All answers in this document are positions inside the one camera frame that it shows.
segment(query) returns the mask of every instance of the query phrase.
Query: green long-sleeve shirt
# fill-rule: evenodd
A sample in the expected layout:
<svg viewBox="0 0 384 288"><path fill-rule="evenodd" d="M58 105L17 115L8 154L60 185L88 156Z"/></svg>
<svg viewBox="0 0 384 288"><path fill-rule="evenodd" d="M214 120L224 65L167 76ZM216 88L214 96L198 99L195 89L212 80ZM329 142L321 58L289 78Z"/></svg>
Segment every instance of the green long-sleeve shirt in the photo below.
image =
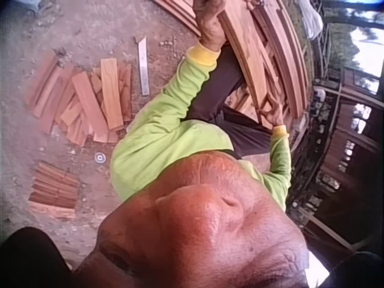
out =
<svg viewBox="0 0 384 288"><path fill-rule="evenodd" d="M173 79L150 101L115 148L111 162L112 184L122 200L144 188L170 164L208 150L233 150L229 136L218 126L185 118L192 99L216 66L217 53L197 45L187 52ZM290 150L285 127L274 129L271 169L261 174L249 161L238 160L260 181L285 210L290 186Z"/></svg>

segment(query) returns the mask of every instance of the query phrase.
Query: stack of wooden planks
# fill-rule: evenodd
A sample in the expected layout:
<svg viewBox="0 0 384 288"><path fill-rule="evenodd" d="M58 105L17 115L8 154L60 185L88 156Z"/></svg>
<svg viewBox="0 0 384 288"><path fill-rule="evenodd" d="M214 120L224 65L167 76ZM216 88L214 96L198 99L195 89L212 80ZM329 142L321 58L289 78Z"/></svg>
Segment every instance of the stack of wooden planks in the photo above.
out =
<svg viewBox="0 0 384 288"><path fill-rule="evenodd" d="M75 175L41 162L28 199L29 206L34 212L56 218L74 218L79 186Z"/></svg>
<svg viewBox="0 0 384 288"><path fill-rule="evenodd" d="M199 36L193 0L154 1ZM282 0L265 0L253 11L245 1L227 1L220 21L250 92L234 106L240 111L269 110L269 94L282 103L285 113L299 118L307 108L310 87L298 36ZM269 126L255 115L255 120Z"/></svg>
<svg viewBox="0 0 384 288"><path fill-rule="evenodd" d="M25 97L42 131L50 134L57 123L79 146L88 136L116 143L116 132L132 120L131 65L102 59L101 67L88 75L73 64L61 68L58 63L54 51L47 52Z"/></svg>

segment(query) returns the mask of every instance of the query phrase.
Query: yellow cuff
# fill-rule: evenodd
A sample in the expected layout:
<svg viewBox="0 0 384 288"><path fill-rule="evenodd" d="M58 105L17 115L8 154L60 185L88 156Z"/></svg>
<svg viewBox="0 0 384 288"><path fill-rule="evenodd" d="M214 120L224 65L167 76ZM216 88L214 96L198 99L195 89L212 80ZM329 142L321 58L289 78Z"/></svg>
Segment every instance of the yellow cuff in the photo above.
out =
<svg viewBox="0 0 384 288"><path fill-rule="evenodd" d="M275 126L272 130L272 136L286 135L287 127L285 125Z"/></svg>
<svg viewBox="0 0 384 288"><path fill-rule="evenodd" d="M193 62L204 65L204 66L212 66L216 64L216 60L220 55L220 52L213 52L208 48L204 47L198 41L197 44L187 51L187 57L189 60Z"/></svg>

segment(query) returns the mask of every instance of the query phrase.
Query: metal ruler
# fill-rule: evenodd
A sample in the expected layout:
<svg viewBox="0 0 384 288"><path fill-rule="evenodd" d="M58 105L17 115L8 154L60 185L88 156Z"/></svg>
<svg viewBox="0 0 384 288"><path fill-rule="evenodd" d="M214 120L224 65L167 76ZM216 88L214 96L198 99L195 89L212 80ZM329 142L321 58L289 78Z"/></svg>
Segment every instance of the metal ruler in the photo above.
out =
<svg viewBox="0 0 384 288"><path fill-rule="evenodd" d="M139 42L140 82L143 96L149 95L148 63L146 60L146 37Z"/></svg>

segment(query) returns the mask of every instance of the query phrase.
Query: wrinkled skin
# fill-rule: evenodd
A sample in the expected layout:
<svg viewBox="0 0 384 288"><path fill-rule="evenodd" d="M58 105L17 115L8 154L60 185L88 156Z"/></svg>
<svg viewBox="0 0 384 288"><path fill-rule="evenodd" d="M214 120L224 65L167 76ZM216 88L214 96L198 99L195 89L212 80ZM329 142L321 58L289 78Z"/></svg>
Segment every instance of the wrinkled skin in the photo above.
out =
<svg viewBox="0 0 384 288"><path fill-rule="evenodd" d="M242 287L296 275L307 253L266 188L230 156L206 151L171 164L113 211L73 280L77 287Z"/></svg>

